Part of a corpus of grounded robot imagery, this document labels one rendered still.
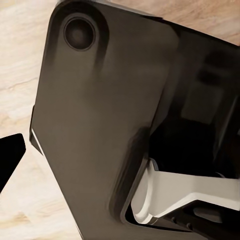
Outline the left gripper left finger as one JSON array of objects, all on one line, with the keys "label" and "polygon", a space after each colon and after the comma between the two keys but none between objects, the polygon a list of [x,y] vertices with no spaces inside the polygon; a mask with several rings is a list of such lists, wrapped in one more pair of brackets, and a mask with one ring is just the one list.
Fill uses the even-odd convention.
[{"label": "left gripper left finger", "polygon": [[0,138],[0,193],[26,152],[21,133]]}]

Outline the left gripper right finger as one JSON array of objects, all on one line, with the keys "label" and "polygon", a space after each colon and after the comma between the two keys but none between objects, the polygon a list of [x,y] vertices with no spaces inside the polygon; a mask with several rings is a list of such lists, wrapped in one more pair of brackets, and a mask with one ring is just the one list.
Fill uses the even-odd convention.
[{"label": "left gripper right finger", "polygon": [[240,173],[240,135],[228,133],[224,151]]}]

